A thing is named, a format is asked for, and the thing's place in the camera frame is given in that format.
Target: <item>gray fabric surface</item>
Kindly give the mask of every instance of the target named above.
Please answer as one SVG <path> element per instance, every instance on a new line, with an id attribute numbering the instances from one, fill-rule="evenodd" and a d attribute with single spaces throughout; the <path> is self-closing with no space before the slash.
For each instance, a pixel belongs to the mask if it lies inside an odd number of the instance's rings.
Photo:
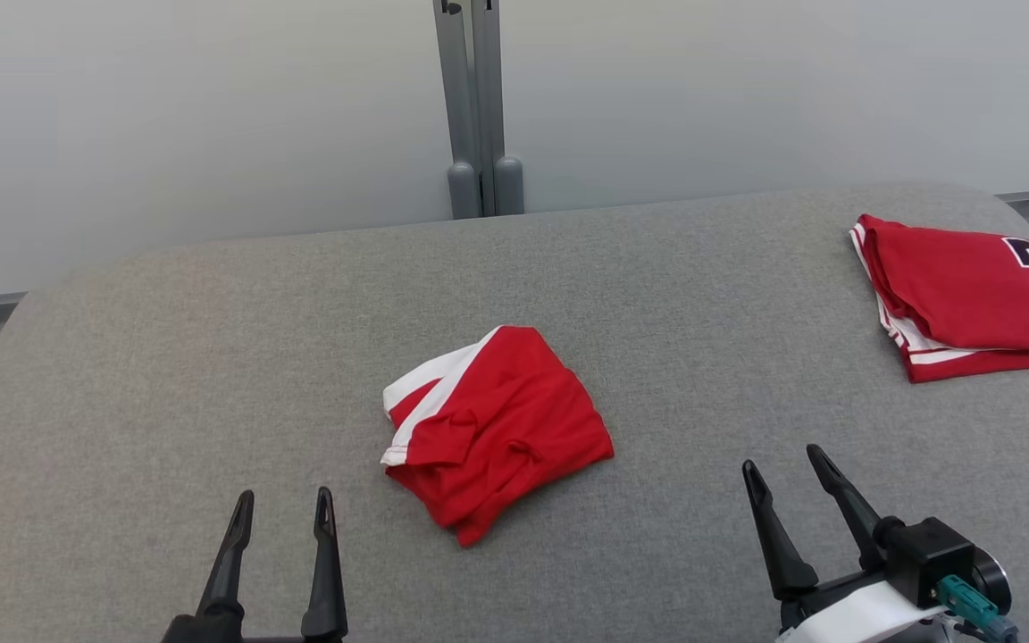
<path id="1" fill-rule="evenodd" d="M 908 384 L 861 212 L 1029 235 L 964 188 L 865 186 L 232 241 L 33 293 L 0 336 L 0 642 L 157 640 L 246 488 L 246 635 L 294 635 L 320 484 L 352 642 L 765 642 L 744 457 L 822 578 L 856 558 L 808 442 L 996 555 L 1029 640 L 1029 371 Z M 380 394 L 500 322 L 540 329 L 617 456 L 461 550 L 377 463 Z"/>

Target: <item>folded jersey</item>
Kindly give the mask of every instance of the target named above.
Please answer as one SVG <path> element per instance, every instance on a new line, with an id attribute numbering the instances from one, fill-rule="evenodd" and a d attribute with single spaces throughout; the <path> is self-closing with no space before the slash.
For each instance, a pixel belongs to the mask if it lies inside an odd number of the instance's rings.
<path id="1" fill-rule="evenodd" d="M 868 214 L 850 237 L 913 383 L 1029 369 L 1029 240 Z"/>
<path id="2" fill-rule="evenodd" d="M 586 388 L 534 328 L 499 326 L 384 392 L 381 463 L 462 546 L 524 494 L 613 456 Z"/>

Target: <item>teal connector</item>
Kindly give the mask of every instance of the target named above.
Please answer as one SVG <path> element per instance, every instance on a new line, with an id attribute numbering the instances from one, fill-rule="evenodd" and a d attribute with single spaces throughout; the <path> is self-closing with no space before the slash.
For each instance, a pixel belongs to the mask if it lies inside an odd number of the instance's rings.
<path id="1" fill-rule="evenodd" d="M 988 601 L 974 586 L 967 585 L 962 578 L 952 574 L 935 585 L 936 599 L 961 619 L 968 619 L 972 626 L 984 632 L 991 643 L 1017 640 L 1019 629 L 1010 619 L 1000 617 L 995 603 Z"/>

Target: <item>folded red garment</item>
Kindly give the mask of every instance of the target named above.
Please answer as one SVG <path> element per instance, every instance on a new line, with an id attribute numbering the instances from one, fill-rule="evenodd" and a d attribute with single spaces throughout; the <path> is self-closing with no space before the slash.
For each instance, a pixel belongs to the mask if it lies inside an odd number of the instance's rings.
<path id="1" fill-rule="evenodd" d="M 1029 240 L 868 214 L 850 236 L 913 383 L 1029 369 Z"/>
<path id="2" fill-rule="evenodd" d="M 461 546 L 531 490 L 613 457 L 586 388 L 534 328 L 499 326 L 383 392 L 381 464 Z"/>

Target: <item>red and white fabric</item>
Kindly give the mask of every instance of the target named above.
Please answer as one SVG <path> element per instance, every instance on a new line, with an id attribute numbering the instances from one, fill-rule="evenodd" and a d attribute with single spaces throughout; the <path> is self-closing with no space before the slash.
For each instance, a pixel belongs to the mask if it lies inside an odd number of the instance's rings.
<path id="1" fill-rule="evenodd" d="M 913 383 L 1029 369 L 1029 240 L 868 214 L 850 237 Z"/>
<path id="2" fill-rule="evenodd" d="M 381 464 L 462 546 L 524 494 L 613 457 L 582 383 L 534 328 L 499 326 L 422 363 L 383 406 L 396 434 Z"/>

